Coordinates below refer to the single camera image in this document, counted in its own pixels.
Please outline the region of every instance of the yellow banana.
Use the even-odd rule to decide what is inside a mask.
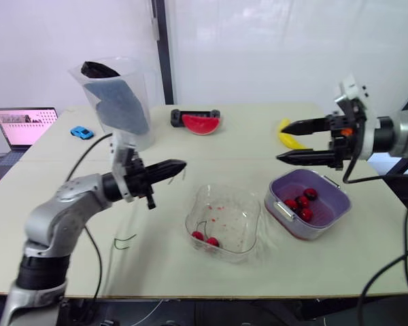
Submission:
[[[280,141],[288,148],[291,149],[306,149],[306,146],[298,143],[298,141],[293,138],[291,134],[286,134],[284,132],[281,132],[282,129],[287,127],[290,124],[289,119],[283,119],[281,120],[281,123],[278,126],[277,133],[278,133],[278,138]]]

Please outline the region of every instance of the blue toy car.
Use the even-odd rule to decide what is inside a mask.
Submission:
[[[81,139],[89,139],[94,136],[94,133],[84,127],[77,126],[71,129],[71,134]]]

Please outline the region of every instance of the cherry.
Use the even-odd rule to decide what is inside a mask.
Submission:
[[[299,212],[299,217],[306,222],[310,222],[311,218],[313,217],[313,212],[311,209],[301,209],[301,212]]]
[[[215,246],[215,247],[219,247],[219,241],[216,240],[216,238],[214,237],[208,238],[206,243],[208,243],[209,245]]]
[[[192,236],[198,240],[204,241],[204,235],[199,231],[192,232]]]
[[[308,198],[305,197],[305,196],[298,196],[298,197],[296,197],[294,200],[296,201],[296,203],[297,203],[300,207],[302,207],[302,208],[304,208],[304,209],[306,209],[306,208],[308,207],[308,205],[309,205],[309,203],[308,203]]]
[[[286,204],[286,206],[294,212],[298,209],[298,204],[293,199],[286,199],[284,204]]]
[[[318,192],[313,188],[308,188],[304,190],[304,196],[308,198],[308,200],[316,200],[318,197]]]

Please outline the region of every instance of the tabletop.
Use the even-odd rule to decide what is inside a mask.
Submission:
[[[178,109],[219,109],[220,130],[206,137],[172,128],[169,113]],[[156,142],[141,157],[149,165],[167,158],[187,161],[186,172],[154,185],[157,208],[145,200],[117,202],[95,215],[88,226],[103,257],[101,297],[340,297],[358,295],[365,283],[403,253],[405,207],[383,181],[342,185],[352,209],[313,241],[293,238],[263,209],[256,249],[244,262],[231,264],[196,251],[184,227],[199,186],[223,183],[264,198],[269,182],[295,169],[275,160],[287,151],[275,136],[283,117],[320,117],[308,103],[157,107],[152,111]],[[15,278],[29,213],[48,200],[93,141],[69,134],[75,125],[102,134],[95,114],[86,107],[64,112],[45,135],[0,182],[0,293]],[[315,149],[326,148],[329,135],[299,137]],[[110,171],[108,141],[100,143],[75,176]],[[343,173],[317,166],[312,170],[341,183]],[[374,174],[359,162],[354,177]],[[125,250],[115,238],[136,236]],[[67,295],[91,296],[97,285],[97,258],[82,235],[71,258]],[[402,266],[385,273],[371,293],[407,292]]]

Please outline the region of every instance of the toy watermelon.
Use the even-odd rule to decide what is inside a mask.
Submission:
[[[185,114],[182,116],[182,119],[187,129],[201,136],[214,132],[218,129],[220,123],[220,118],[218,117],[198,117]]]

